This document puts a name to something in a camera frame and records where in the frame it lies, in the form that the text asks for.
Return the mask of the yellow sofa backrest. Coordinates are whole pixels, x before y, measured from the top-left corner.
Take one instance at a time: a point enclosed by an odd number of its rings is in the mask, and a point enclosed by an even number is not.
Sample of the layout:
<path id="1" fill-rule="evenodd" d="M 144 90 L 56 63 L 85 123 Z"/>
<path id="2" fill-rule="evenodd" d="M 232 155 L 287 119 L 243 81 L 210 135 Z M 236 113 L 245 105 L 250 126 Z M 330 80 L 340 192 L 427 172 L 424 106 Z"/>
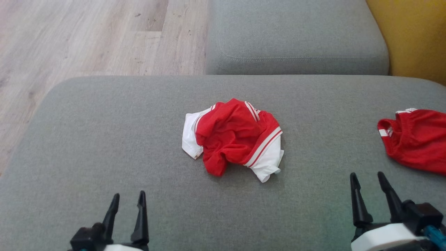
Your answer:
<path id="1" fill-rule="evenodd" d="M 366 0 L 386 42 L 391 76 L 446 86 L 446 0 Z"/>

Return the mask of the small grey sofa seat cushion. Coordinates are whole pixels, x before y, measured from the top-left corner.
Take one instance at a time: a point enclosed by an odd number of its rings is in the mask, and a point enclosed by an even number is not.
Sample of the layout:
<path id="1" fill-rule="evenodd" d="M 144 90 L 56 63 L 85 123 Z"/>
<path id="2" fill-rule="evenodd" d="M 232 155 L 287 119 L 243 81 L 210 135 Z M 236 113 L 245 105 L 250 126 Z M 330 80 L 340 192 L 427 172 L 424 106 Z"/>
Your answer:
<path id="1" fill-rule="evenodd" d="M 366 0 L 210 0 L 208 75 L 389 72 Z"/>

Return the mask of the large grey sofa seat cushion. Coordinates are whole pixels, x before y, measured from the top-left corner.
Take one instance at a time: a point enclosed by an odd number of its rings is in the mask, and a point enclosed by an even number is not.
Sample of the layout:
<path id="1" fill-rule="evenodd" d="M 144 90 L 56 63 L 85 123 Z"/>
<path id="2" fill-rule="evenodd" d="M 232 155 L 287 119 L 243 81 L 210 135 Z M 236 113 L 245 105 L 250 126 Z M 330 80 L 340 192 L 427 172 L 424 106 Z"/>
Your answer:
<path id="1" fill-rule="evenodd" d="M 187 113 L 232 98 L 274 115 L 281 172 L 209 175 L 181 148 Z M 387 157 L 377 130 L 406 108 L 446 112 L 446 87 L 391 76 L 102 76 L 54 87 L 0 176 L 0 251 L 67 251 L 121 195 L 113 240 L 129 242 L 146 192 L 150 251 L 350 251 L 350 173 L 374 222 L 377 173 L 401 200 L 444 214 L 446 177 Z"/>

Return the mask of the red shorts with white trim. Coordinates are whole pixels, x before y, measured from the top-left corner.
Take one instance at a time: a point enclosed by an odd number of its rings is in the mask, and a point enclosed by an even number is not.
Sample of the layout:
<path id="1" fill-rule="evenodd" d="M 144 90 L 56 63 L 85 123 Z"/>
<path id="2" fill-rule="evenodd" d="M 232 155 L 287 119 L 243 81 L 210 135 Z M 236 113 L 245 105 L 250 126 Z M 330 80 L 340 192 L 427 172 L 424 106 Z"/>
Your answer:
<path id="1" fill-rule="evenodd" d="M 387 155 L 399 164 L 446 176 L 446 113 L 408 108 L 381 119 L 378 132 Z"/>

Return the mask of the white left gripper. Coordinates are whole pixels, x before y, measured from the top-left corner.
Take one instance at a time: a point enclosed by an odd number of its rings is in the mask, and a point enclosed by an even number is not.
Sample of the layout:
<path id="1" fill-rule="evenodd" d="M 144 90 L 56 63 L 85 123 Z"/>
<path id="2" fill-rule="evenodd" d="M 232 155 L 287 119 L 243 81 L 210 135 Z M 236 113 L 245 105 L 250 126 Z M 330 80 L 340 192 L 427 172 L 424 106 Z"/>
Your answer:
<path id="1" fill-rule="evenodd" d="M 102 221 L 105 231 L 103 238 L 105 241 L 113 241 L 113 229 L 118 206 L 120 202 L 120 194 L 116 193 L 110 203 L 110 207 Z M 145 191 L 140 191 L 137 203 L 138 216 L 135 224 L 134 232 L 131 235 L 132 243 L 110 244 L 105 246 L 103 251 L 149 251 L 149 231 L 147 219 L 147 203 Z"/>

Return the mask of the red white numbered jersey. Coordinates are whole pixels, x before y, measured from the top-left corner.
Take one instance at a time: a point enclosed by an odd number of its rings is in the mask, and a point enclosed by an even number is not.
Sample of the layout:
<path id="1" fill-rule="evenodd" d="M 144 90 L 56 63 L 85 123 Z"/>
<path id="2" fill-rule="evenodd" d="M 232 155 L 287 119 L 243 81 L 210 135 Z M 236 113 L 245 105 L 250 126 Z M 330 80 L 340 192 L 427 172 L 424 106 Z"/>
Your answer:
<path id="1" fill-rule="evenodd" d="M 231 99 L 185 115 L 182 149 L 193 159 L 202 157 L 211 175 L 222 176 L 233 163 L 249 168 L 265 183 L 281 171 L 282 134 L 272 113 Z"/>

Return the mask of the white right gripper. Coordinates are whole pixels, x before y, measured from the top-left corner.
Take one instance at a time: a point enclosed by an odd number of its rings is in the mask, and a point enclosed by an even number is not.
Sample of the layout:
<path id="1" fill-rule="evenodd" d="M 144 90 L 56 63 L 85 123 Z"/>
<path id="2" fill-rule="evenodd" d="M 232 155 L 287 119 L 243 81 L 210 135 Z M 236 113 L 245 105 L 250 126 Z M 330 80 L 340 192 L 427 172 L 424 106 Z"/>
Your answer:
<path id="1" fill-rule="evenodd" d="M 436 251 L 435 244 L 428 235 L 436 226 L 426 225 L 411 229 L 402 223 L 404 212 L 402 201 L 383 172 L 378 172 L 381 190 L 386 195 L 391 223 L 373 223 L 364 203 L 361 186 L 356 173 L 350 174 L 351 202 L 355 235 L 351 241 L 351 251 Z"/>

